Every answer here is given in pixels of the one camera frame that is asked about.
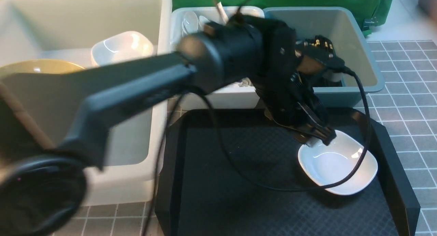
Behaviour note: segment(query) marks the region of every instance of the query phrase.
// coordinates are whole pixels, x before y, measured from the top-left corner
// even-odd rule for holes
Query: yellow bowl
[[[66,74],[85,69],[74,63],[57,59],[22,61],[0,68],[0,78],[14,73]]]

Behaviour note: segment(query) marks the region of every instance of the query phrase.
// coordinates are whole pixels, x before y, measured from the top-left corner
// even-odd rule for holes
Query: black cable
[[[154,179],[153,179],[153,195],[152,195],[152,200],[150,201],[150,209],[149,209],[149,211],[147,211],[147,217],[145,217],[143,220],[143,226],[142,226],[142,232],[141,232],[142,236],[145,236],[147,229],[149,228],[150,219],[152,217],[152,211],[155,208],[156,188],[158,187],[158,166],[159,166],[159,160],[161,158],[162,148],[164,146],[165,136],[166,136],[168,128],[170,127],[170,122],[173,119],[174,113],[176,112],[176,109],[178,108],[179,104],[181,103],[182,99],[184,98],[184,96],[186,94],[187,94],[187,92],[183,92],[181,94],[179,99],[174,104],[172,110],[170,111],[170,115],[168,116],[167,121],[165,123],[164,133],[162,134],[161,141],[159,142],[159,150],[158,150],[158,155],[156,157],[156,163],[155,163],[155,171],[153,172],[153,177],[154,177]]]
[[[237,174],[239,174],[243,179],[245,179],[247,182],[251,183],[254,186],[259,186],[261,188],[265,188],[265,189],[269,189],[272,191],[280,191],[280,192],[306,192],[306,191],[314,191],[314,190],[320,190],[320,189],[328,189],[328,188],[333,188],[336,186],[340,186],[341,184],[347,182],[352,176],[354,176],[354,174],[356,173],[356,171],[358,170],[358,168],[361,166],[364,157],[367,153],[367,150],[370,146],[370,139],[371,139],[371,135],[372,135],[372,128],[371,128],[371,123],[370,123],[370,112],[369,112],[369,106],[367,104],[367,98],[366,98],[366,93],[364,91],[363,85],[361,83],[361,80],[359,79],[359,77],[356,75],[356,73],[354,73],[353,71],[351,71],[349,68],[345,68],[345,71],[343,71],[345,74],[348,74],[352,77],[354,77],[354,79],[356,80],[356,83],[358,84],[359,90],[360,90],[360,94],[361,97],[363,98],[363,104],[364,104],[364,109],[365,109],[365,114],[366,114],[366,121],[367,121],[367,134],[365,136],[365,144],[363,146],[363,151],[362,151],[362,155],[359,157],[358,161],[356,162],[356,165],[354,166],[354,169],[352,169],[352,171],[342,180],[337,181],[335,183],[332,184],[328,184],[328,185],[323,185],[323,186],[315,186],[312,188],[300,188],[300,189],[283,189],[283,188],[273,188],[270,186],[266,186],[263,185],[261,183],[255,182],[253,180],[251,180],[250,178],[248,178],[245,174],[243,174],[238,167],[236,166],[236,164],[234,163],[234,161],[232,160],[231,156],[229,155],[228,150],[226,150],[225,144],[223,142],[223,136],[222,136],[222,132],[220,131],[220,127],[219,127],[219,123],[217,122],[217,116],[214,112],[214,108],[212,107],[212,104],[209,102],[209,100],[206,98],[206,96],[204,96],[202,93],[196,93],[206,104],[206,106],[208,107],[208,111],[209,111],[209,116],[211,118],[212,124],[214,129],[217,132],[217,138],[218,138],[218,143],[220,145],[220,149],[223,152],[223,154],[225,155],[226,159],[228,160],[229,164],[232,166],[232,168],[234,168],[234,170],[237,172]]]
[[[306,192],[306,191],[315,191],[315,190],[321,190],[321,189],[327,189],[327,188],[333,188],[336,186],[339,186],[343,183],[345,183],[346,181],[348,181],[352,176],[354,176],[354,174],[356,173],[356,171],[358,170],[358,168],[361,166],[364,157],[367,153],[368,147],[370,146],[370,139],[371,139],[371,135],[372,135],[372,128],[371,128],[371,123],[370,123],[370,111],[369,111],[369,106],[367,103],[367,98],[366,98],[366,94],[363,88],[363,85],[361,83],[361,80],[359,79],[359,77],[356,75],[355,72],[351,71],[351,69],[349,68],[345,68],[345,71],[343,71],[343,73],[348,74],[352,77],[354,77],[354,79],[356,80],[356,83],[358,84],[358,88],[360,90],[360,94],[362,96],[363,99],[363,104],[364,104],[364,109],[365,109],[365,114],[366,114],[366,121],[367,121],[367,134],[365,136],[365,144],[363,147],[363,151],[362,151],[362,155],[359,157],[358,161],[356,162],[356,165],[354,166],[354,169],[352,169],[352,171],[342,180],[337,181],[335,183],[332,184],[328,184],[328,185],[324,185],[324,186],[315,186],[312,188],[301,188],[301,189],[282,189],[282,188],[273,188],[270,186],[266,186],[263,185],[261,183],[257,183],[253,180],[251,180],[250,178],[248,178],[246,175],[244,175],[239,169],[238,167],[235,165],[234,161],[232,160],[232,158],[229,155],[229,152],[226,150],[224,141],[223,141],[223,136],[222,136],[222,132],[220,130],[219,127],[219,123],[217,122],[217,116],[214,112],[214,107],[212,106],[211,102],[209,102],[208,98],[206,98],[206,96],[203,95],[203,93],[201,91],[197,91],[197,90],[192,90],[192,92],[196,95],[198,95],[206,104],[206,106],[208,107],[208,112],[209,112],[209,116],[210,119],[212,121],[213,127],[217,132],[217,138],[218,138],[218,143],[220,145],[220,149],[223,152],[223,154],[225,155],[226,159],[228,160],[229,164],[232,166],[232,168],[234,168],[234,170],[237,172],[237,174],[239,174],[243,179],[245,179],[247,182],[253,184],[254,186],[258,186],[264,189],[268,189],[268,190],[272,190],[272,191],[280,191],[280,192]],[[147,212],[147,216],[144,218],[143,221],[143,227],[142,227],[142,236],[145,236],[147,229],[149,228],[150,225],[150,219],[152,216],[152,210],[155,207],[155,201],[156,201],[156,188],[157,188],[157,180],[158,180],[158,166],[159,166],[159,160],[161,157],[161,152],[162,152],[162,148],[164,145],[164,140],[165,140],[165,136],[166,136],[166,132],[170,126],[170,122],[173,119],[174,113],[176,111],[176,108],[179,106],[179,104],[181,103],[182,99],[184,98],[184,96],[186,95],[187,92],[184,92],[181,94],[181,96],[179,97],[179,99],[176,101],[175,105],[173,106],[172,110],[170,111],[170,115],[167,118],[166,121],[166,125],[165,125],[165,129],[164,129],[164,133],[161,137],[161,141],[159,143],[159,150],[158,150],[158,155],[156,157],[156,163],[155,163],[155,171],[154,171],[154,181],[153,181],[153,196],[152,196],[152,200],[151,200],[151,206],[149,211]]]

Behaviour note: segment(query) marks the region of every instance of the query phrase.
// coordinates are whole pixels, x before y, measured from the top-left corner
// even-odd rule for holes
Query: spoon
[[[183,24],[187,33],[194,33],[199,30],[199,20],[195,12],[186,12],[184,14]]]
[[[185,29],[185,25],[184,25],[184,22],[182,22],[181,23],[181,25],[182,25],[182,37],[184,37],[184,36],[186,36],[188,33],[187,33],[187,30]]]
[[[223,5],[221,2],[217,3],[217,8],[218,8],[218,11],[219,11],[219,14],[220,14],[220,17],[222,18],[222,20],[225,22],[225,24],[228,23],[229,18],[225,12],[225,9],[223,9]]]
[[[203,26],[205,26],[206,23],[209,23],[208,18],[206,18],[204,16],[200,16],[199,17],[199,25],[200,25],[201,30],[203,30]]]

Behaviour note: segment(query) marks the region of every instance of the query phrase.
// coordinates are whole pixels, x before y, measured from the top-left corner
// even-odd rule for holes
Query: white container
[[[91,48],[93,66],[121,63],[154,54],[153,44],[136,31],[126,31],[109,37]]]
[[[236,6],[224,7],[226,14],[231,17],[237,10]],[[220,19],[220,15],[217,12],[216,7],[193,7],[193,8],[181,8],[175,10],[171,14],[171,34],[170,43],[172,49],[175,49],[179,40],[182,37],[181,23],[183,21],[183,16],[186,12],[193,11],[197,14],[206,17],[209,21],[214,21],[217,23],[223,23]],[[243,14],[252,15],[257,17],[264,17],[264,12],[254,6],[246,6],[242,8]],[[217,109],[252,109],[255,108],[259,101],[259,97],[255,92],[254,87],[227,87],[222,88],[213,92],[207,96],[211,101],[214,108]],[[188,94],[185,99],[181,102],[181,108],[183,110],[193,110],[193,109],[205,109],[206,105],[201,101],[201,99],[194,95]]]
[[[132,30],[165,54],[171,9],[172,0],[0,0],[0,66],[54,58],[91,67],[94,44]],[[85,170],[86,205],[151,199],[166,117],[167,102],[162,102],[112,129],[104,172]]]

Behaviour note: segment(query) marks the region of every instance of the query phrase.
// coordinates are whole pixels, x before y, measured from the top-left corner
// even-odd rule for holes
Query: ceramic bowl
[[[35,59],[5,65],[0,68],[0,78],[14,73],[72,73],[84,68],[74,63],[56,59]]]
[[[121,63],[154,54],[153,44],[136,31],[123,32],[95,44],[91,49],[93,66]]]
[[[302,145],[298,151],[299,164],[319,186],[345,178],[354,168],[363,150],[363,146],[351,136],[339,130],[335,132],[337,137],[329,146],[317,140],[311,146]],[[370,184],[377,171],[378,163],[373,154],[367,151],[361,166],[350,180],[326,190],[337,195],[355,194]]]

